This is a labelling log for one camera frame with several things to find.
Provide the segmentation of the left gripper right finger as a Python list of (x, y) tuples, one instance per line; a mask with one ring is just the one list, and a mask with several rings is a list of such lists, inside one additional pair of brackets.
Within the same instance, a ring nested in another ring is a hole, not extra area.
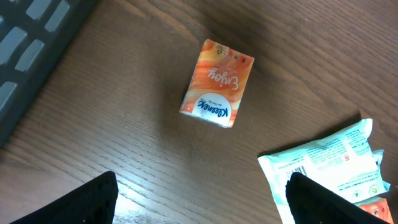
[(387, 224), (299, 172), (285, 194), (296, 224)]

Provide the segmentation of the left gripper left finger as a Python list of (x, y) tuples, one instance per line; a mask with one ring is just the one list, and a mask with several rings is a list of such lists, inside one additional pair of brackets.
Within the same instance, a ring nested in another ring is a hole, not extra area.
[(107, 171), (12, 224), (112, 224), (118, 184)]

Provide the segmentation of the teal wet wipes packet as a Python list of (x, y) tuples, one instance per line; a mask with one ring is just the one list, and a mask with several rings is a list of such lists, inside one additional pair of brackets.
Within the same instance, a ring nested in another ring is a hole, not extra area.
[(283, 223), (294, 222), (285, 194), (294, 172), (351, 203), (389, 191), (381, 175), (384, 151), (373, 151), (368, 143), (372, 129), (373, 120), (362, 119), (323, 139), (258, 158)]

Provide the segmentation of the small orange snack box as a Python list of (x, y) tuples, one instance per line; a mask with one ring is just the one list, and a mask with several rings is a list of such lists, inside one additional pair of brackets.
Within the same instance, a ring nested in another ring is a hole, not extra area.
[(394, 224), (391, 211), (385, 198), (371, 197), (361, 202), (357, 202), (355, 203), (355, 205), (362, 210), (374, 215), (375, 217), (384, 220), (385, 222)]

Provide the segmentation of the orange Kleenex tissue pack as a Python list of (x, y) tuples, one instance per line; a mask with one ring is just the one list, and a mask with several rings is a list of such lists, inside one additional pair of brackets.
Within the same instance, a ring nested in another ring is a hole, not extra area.
[(180, 112), (233, 127), (253, 63), (254, 57), (205, 40)]

